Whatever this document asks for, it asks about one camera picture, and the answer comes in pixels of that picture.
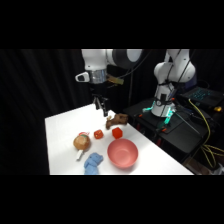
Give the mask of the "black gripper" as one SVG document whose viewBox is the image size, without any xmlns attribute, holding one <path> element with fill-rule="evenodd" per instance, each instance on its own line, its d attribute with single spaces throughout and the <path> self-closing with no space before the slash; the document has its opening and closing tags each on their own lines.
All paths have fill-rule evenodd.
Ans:
<svg viewBox="0 0 224 224">
<path fill-rule="evenodd" d="M 104 117 L 108 116 L 109 99 L 107 97 L 107 85 L 105 83 L 91 84 L 90 91 L 93 96 L 102 97 L 101 106 L 103 109 Z M 100 109 L 100 101 L 98 97 L 94 97 L 93 103 L 96 106 L 96 110 Z"/>
</svg>

